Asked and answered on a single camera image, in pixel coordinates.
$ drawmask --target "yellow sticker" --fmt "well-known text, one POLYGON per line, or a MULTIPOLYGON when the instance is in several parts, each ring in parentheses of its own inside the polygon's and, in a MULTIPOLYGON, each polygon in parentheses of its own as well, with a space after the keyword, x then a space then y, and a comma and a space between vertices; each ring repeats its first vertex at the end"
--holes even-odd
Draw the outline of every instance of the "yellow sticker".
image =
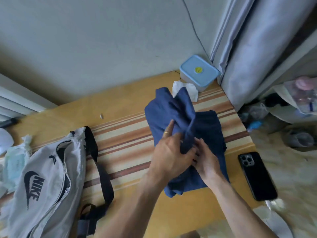
POLYGON ((195 72, 198 74, 201 73, 202 71, 203 71, 203 69, 201 67, 195 68, 195 72))

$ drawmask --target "black strap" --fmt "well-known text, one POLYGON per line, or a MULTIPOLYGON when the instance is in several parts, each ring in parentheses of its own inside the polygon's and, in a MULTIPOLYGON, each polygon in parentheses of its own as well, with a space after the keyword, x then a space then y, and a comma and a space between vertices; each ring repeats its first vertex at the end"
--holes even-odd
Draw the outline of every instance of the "black strap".
POLYGON ((103 198, 105 199, 105 204, 96 207, 93 204, 86 204, 81 210, 81 216, 77 224, 77 238, 86 238, 86 236, 93 235, 96 230, 97 220, 105 216, 106 211, 111 204, 114 193, 110 182, 110 176, 106 172, 105 168, 97 163, 98 159, 98 146, 93 133, 88 126, 85 126, 85 142, 86 142, 86 154, 90 154, 93 158, 100 177, 101 190, 103 198), (82 214, 85 208, 90 206, 90 211, 82 214))

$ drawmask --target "smartphone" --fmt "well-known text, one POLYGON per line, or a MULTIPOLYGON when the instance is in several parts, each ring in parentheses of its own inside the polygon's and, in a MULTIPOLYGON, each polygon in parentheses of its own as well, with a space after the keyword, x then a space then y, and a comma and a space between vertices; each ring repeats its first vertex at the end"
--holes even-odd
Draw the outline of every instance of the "smartphone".
POLYGON ((252 195, 257 201, 274 200, 277 191, 258 152, 238 156, 252 195))

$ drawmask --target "blue plastic container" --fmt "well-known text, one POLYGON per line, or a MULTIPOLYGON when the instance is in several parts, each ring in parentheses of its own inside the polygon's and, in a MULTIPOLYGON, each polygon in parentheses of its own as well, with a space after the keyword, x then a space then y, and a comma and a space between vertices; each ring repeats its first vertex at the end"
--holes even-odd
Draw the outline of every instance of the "blue plastic container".
POLYGON ((181 78, 187 83, 194 84, 199 92, 204 91, 220 74, 215 67, 198 55, 193 55, 187 59, 180 65, 179 70, 181 78))

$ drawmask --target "navy fabric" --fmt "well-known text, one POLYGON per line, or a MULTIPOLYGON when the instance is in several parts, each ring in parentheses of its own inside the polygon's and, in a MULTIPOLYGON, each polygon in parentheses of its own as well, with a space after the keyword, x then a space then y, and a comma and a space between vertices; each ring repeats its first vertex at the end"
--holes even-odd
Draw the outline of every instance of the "navy fabric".
MULTIPOLYGON (((224 157, 226 144, 221 125, 215 111, 195 112, 186 88, 181 88, 175 98, 168 88, 156 90, 156 97, 145 107, 145 117, 154 138, 154 146, 160 141, 169 122, 175 120, 173 134, 182 132, 184 140, 180 152, 185 154, 194 144, 194 137, 203 138, 211 151, 218 157, 220 168, 227 180, 224 157)), ((172 179, 165 187, 165 194, 176 194, 207 187, 193 166, 172 179)))

